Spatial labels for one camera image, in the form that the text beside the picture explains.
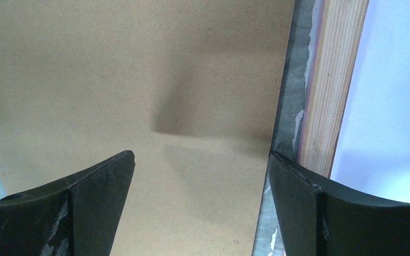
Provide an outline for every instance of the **wooden frame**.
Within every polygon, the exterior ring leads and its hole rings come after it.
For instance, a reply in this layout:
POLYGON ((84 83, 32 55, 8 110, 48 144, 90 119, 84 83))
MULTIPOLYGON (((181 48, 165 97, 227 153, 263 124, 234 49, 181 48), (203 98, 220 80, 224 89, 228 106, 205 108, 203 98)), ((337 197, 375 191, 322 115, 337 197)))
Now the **wooden frame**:
POLYGON ((298 161, 329 177, 369 0, 325 0, 298 161))

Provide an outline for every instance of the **cardboard sheet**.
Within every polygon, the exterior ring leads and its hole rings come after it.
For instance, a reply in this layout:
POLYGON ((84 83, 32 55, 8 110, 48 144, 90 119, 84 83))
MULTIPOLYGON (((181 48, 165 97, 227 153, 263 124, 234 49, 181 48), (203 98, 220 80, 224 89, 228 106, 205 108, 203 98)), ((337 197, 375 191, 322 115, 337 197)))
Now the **cardboard sheet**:
POLYGON ((250 255, 292 8, 0 1, 5 190, 129 149, 112 255, 250 255))

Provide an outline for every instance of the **white background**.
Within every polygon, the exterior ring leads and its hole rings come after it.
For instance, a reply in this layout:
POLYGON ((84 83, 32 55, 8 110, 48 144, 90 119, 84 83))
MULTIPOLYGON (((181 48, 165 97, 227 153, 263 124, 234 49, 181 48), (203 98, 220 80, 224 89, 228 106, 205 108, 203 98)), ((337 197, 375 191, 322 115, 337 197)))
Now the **white background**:
POLYGON ((410 1, 371 0, 331 179, 410 202, 410 1))

